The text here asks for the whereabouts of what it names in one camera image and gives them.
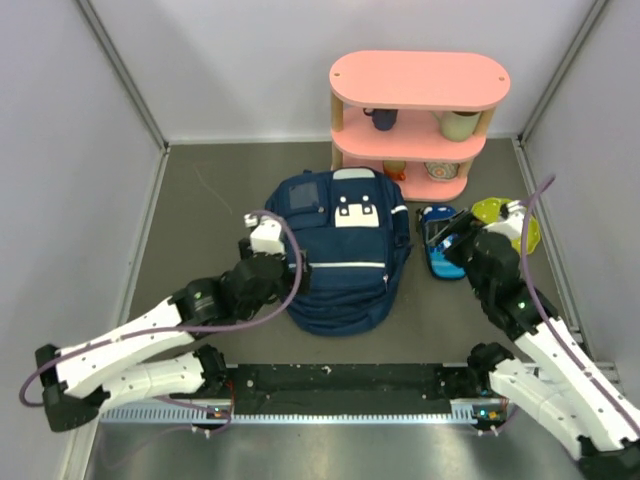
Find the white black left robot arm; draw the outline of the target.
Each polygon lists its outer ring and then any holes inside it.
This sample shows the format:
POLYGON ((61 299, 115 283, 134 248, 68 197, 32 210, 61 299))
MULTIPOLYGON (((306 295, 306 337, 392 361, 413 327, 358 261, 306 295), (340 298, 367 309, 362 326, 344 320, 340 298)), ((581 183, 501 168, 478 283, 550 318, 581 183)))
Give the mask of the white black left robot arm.
POLYGON ((73 347, 40 347, 35 359, 50 430, 74 430, 142 399, 220 394, 227 387, 228 369, 216 348, 202 346, 164 361, 153 356, 250 324, 264 305, 305 292, 310 273, 303 253, 293 264, 282 254, 254 253, 220 276, 189 282, 98 338, 73 347))

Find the blue dinosaur pencil case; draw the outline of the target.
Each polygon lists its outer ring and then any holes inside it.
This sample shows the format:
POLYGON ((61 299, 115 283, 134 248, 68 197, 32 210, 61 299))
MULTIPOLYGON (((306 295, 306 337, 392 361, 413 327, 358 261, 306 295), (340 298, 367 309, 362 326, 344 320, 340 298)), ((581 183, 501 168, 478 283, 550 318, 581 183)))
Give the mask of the blue dinosaur pencil case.
POLYGON ((464 279, 465 271, 451 263, 445 258, 444 251, 449 248, 457 239, 457 234, 446 237, 437 246, 430 246, 427 241, 439 232, 436 223, 445 220, 456 214, 456 210, 444 204, 428 205, 417 211, 418 230, 421 234, 426 254, 426 264, 436 279, 440 280, 461 280, 464 279))

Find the navy blue backpack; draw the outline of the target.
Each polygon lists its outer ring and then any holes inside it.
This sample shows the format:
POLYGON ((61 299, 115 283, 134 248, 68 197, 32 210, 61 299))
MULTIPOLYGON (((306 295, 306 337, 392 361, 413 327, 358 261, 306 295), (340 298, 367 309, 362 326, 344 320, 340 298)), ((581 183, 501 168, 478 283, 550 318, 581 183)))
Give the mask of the navy blue backpack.
POLYGON ((367 167, 306 171, 265 203, 293 231, 310 275, 287 307, 318 336, 358 335, 388 316, 411 252, 400 187, 367 167))

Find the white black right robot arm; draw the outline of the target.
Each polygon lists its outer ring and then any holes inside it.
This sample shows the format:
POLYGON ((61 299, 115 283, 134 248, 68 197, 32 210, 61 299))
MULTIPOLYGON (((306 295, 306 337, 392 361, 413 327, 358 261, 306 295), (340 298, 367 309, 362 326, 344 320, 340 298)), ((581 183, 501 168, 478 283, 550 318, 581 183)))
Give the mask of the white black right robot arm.
POLYGON ((465 271, 489 321, 526 355, 535 375, 498 343, 476 345, 467 384, 510 401, 551 434, 586 479, 639 476, 639 410, 597 368, 553 307, 520 273, 511 241, 525 219, 519 205, 486 224, 462 210, 428 223, 428 245, 465 271))

